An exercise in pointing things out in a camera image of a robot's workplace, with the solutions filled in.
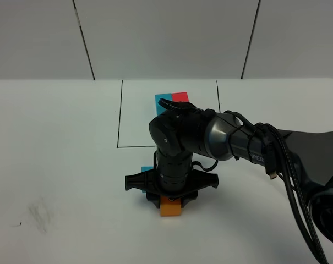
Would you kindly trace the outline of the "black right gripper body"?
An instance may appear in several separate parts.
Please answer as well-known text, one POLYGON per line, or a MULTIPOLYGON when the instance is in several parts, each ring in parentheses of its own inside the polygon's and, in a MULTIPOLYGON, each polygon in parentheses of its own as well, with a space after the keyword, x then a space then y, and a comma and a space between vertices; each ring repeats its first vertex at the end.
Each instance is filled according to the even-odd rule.
MULTIPOLYGON (((192 161, 193 154, 183 151, 176 156, 163 154, 161 150, 154 153, 154 187, 150 193, 166 196, 170 200, 181 197, 207 187, 217 188, 219 178, 217 174, 210 173, 216 167, 216 163, 210 168, 202 170, 194 169, 201 166, 200 162, 192 161)), ((143 173, 128 175, 125 177, 126 191, 135 188, 143 190, 143 173)))

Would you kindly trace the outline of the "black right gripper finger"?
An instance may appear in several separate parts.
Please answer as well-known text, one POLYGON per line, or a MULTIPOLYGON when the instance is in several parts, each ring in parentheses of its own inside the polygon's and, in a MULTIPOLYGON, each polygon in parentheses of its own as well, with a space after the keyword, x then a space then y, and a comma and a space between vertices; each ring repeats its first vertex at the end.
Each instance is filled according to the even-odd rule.
POLYGON ((188 203, 197 199, 197 192, 191 192, 183 197, 181 197, 181 208, 184 208, 188 203))
POLYGON ((157 209, 160 209, 160 195, 146 192, 146 199, 152 204, 154 204, 157 209))

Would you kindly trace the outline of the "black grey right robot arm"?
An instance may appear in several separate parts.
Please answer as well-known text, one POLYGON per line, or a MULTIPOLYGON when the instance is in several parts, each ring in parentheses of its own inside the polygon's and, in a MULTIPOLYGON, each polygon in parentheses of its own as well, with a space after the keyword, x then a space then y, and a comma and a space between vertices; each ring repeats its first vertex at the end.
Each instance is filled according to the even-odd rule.
POLYGON ((193 161, 193 154, 216 162, 242 158, 288 182, 317 228, 333 242, 333 131, 277 130, 252 124, 237 112, 217 113, 163 98, 159 105, 164 112, 149 123, 157 147, 154 166, 127 176, 126 189, 145 191, 156 206, 160 196, 186 204, 198 190, 219 184, 212 168, 193 161))

